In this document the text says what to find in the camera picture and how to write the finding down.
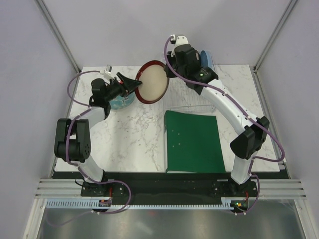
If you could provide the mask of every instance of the gray floor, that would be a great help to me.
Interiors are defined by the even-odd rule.
[[[52,223],[85,210],[47,209]],[[60,228],[42,222],[39,239],[303,239],[293,201],[259,201],[246,216],[209,210],[127,210],[88,214]]]

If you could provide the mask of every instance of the plate with red rim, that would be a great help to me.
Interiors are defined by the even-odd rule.
[[[135,80],[143,83],[135,89],[136,97],[140,102],[153,104],[165,95],[169,78],[166,76],[164,66],[163,62],[153,60],[140,68],[135,77]]]

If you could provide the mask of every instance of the table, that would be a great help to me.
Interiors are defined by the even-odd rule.
[[[229,89],[229,92],[248,110],[261,117],[261,104],[248,65],[217,65],[216,73],[219,79]],[[102,70],[103,67],[83,67],[83,71]],[[140,66],[118,66],[112,68],[112,75],[117,72],[134,79]],[[84,74],[80,77],[75,99],[88,103],[91,93],[91,81],[101,78],[99,73]],[[70,117],[83,112],[86,107],[73,103]],[[217,117],[220,143],[225,169],[233,168],[234,153],[229,146],[237,136],[226,118],[218,111]],[[96,163],[105,171],[126,172],[164,172],[164,105],[163,100],[145,105],[135,99],[125,109],[111,111],[109,117],[90,130],[92,151]],[[259,156],[275,159],[275,153],[268,136]],[[55,171],[77,171],[62,159],[57,159]],[[253,172],[278,172],[277,163],[256,160]]]

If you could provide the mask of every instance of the white arm segment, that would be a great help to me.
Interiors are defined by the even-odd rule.
[[[223,85],[221,80],[213,80],[209,83],[209,85],[218,87],[222,89],[223,91],[227,92],[232,98],[234,98],[226,89],[226,87]],[[245,126],[251,126],[252,123],[246,119],[246,117],[243,115],[243,113],[235,106],[233,102],[231,102],[226,96],[222,95],[220,92],[204,87],[201,96],[205,97],[207,100],[212,102],[217,109],[225,116],[225,118],[230,122],[230,124],[235,129],[235,132],[240,135],[242,132],[245,131]],[[247,114],[253,118],[256,119],[256,116],[249,112],[245,107],[243,107],[237,100],[236,102],[244,109],[246,110]],[[238,184],[243,184],[246,182],[250,175],[248,175],[249,166],[251,163],[252,157],[250,159],[242,159],[235,155],[234,160],[234,167],[231,172],[231,178]]]
[[[105,119],[104,109],[101,107],[92,107],[92,110],[85,114],[81,119],[89,120],[90,129],[96,125],[98,122],[101,122]],[[95,181],[101,182],[103,177],[103,170],[96,164],[93,157],[90,155],[84,163],[78,164],[81,170],[89,177]]]

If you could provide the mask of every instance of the marble countertop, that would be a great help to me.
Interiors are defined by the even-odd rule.
[[[257,116],[262,116],[260,101],[248,65],[217,65],[219,79],[241,104]],[[84,67],[83,71],[101,70],[103,67]],[[117,72],[134,79],[140,66],[120,66],[112,68],[112,75]],[[99,73],[84,74],[80,77],[75,99],[88,103],[91,93],[91,81],[101,78]],[[74,103],[70,117],[83,112],[86,107]],[[135,98],[125,109],[111,111],[109,117],[90,130],[92,151],[96,163],[105,171],[127,172],[164,172],[164,104],[163,100],[145,105]],[[226,171],[233,168],[234,153],[230,142],[237,136],[226,118],[215,110],[220,143]],[[275,159],[274,149],[268,136],[259,156]],[[55,171],[77,171],[74,166],[58,159]],[[277,163],[256,160],[253,172],[278,172]]]

